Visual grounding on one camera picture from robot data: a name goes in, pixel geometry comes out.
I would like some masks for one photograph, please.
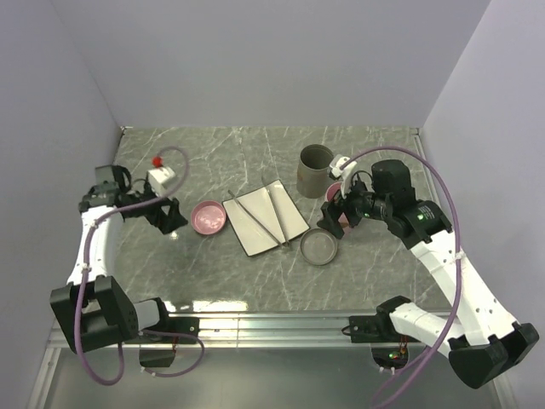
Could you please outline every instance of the gray cup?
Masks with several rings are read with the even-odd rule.
[[[309,199],[325,195],[331,184],[329,167],[333,152],[323,145],[309,145],[299,155],[297,192]]]

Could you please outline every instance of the white plastic part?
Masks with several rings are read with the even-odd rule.
[[[343,198],[346,198],[347,193],[350,190],[352,185],[352,176],[356,170],[356,161],[353,161],[349,166],[341,170],[341,166],[343,166],[349,160],[350,158],[348,156],[342,156],[334,165],[331,166],[331,175],[333,175],[336,179],[341,178],[342,180],[341,194]]]
[[[444,319],[424,311],[413,302],[397,307],[393,313],[390,313],[390,319],[395,331],[418,339],[429,347],[435,343],[446,323]],[[450,352],[448,340],[459,338],[463,334],[463,327],[455,320],[445,340],[440,345],[439,352],[448,357]]]
[[[140,334],[142,334],[141,330],[154,326],[159,322],[159,310],[155,301],[147,300],[137,302],[134,305]]]
[[[462,299],[457,317],[469,345],[487,345],[490,336],[502,338],[513,332],[513,323],[517,320],[497,301],[465,253],[455,254],[454,240],[454,233],[442,231],[432,236],[431,243],[421,242],[410,251],[433,276],[450,305],[454,302],[456,258],[459,257],[462,263]],[[427,345],[433,344],[421,340]]]
[[[168,166],[161,166],[149,170],[147,180],[157,196],[164,196],[174,186],[176,173]]]
[[[123,217],[119,213],[116,213],[103,221],[95,230],[93,239],[91,240],[88,266],[85,266],[83,263],[83,245],[85,244],[87,233],[95,224],[95,220],[113,209],[115,208],[99,206],[89,209],[82,214],[82,238],[79,244],[76,265],[74,266],[70,277],[68,277],[67,284],[73,283],[74,285],[79,285],[82,282],[82,271],[84,267],[89,267],[91,269],[89,272],[89,282],[95,281],[96,277],[99,275],[112,275],[116,244],[118,242],[121,226],[123,226]]]

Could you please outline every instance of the robotic arm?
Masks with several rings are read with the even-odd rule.
[[[338,222],[344,213],[350,227],[362,218],[384,221],[427,268],[450,304],[456,289],[456,259],[462,264],[462,298],[457,321],[439,347],[456,375],[469,387],[479,388],[520,363],[539,339],[532,324],[520,324],[494,297],[485,282],[460,252],[455,254],[452,226],[437,204],[416,199],[409,169],[395,159],[372,165],[373,191],[354,172],[356,163],[338,155],[330,176],[342,179],[341,190],[322,205],[318,225],[341,239]],[[445,320],[417,307],[405,297],[395,297],[377,308],[376,319],[384,335],[404,334],[431,346],[445,327]]]
[[[96,184],[83,196],[79,204],[83,234],[76,265],[66,286],[53,290],[49,299],[73,352],[76,352],[76,300],[82,282],[83,247],[89,230],[96,219],[115,208],[136,205],[163,196],[175,180],[175,173],[171,168],[158,166],[147,172],[142,192],[131,192],[131,176],[123,166],[96,168],[95,176]],[[91,241],[89,265],[92,269],[83,299],[84,307],[90,302],[96,302],[98,309],[82,313],[81,340],[84,352],[134,339],[144,328],[161,331],[167,326],[168,312],[160,298],[132,303],[112,277],[114,252],[123,221],[141,216],[163,234],[187,225],[187,220],[180,214],[178,200],[164,198],[146,207],[133,206],[132,210],[122,210],[98,226]]]

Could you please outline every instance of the white wall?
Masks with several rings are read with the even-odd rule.
[[[490,2],[52,1],[134,126],[422,126]]]
[[[0,3],[2,407],[25,406],[80,236],[77,203],[118,127],[51,3]]]
[[[545,336],[545,3],[492,0],[423,128],[454,194],[462,245],[490,288]],[[545,341],[508,373],[545,405]]]

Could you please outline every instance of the red bowl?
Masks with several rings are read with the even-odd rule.
[[[191,225],[197,233],[204,235],[216,234],[225,226],[227,213],[214,200],[205,200],[195,206],[191,212]]]

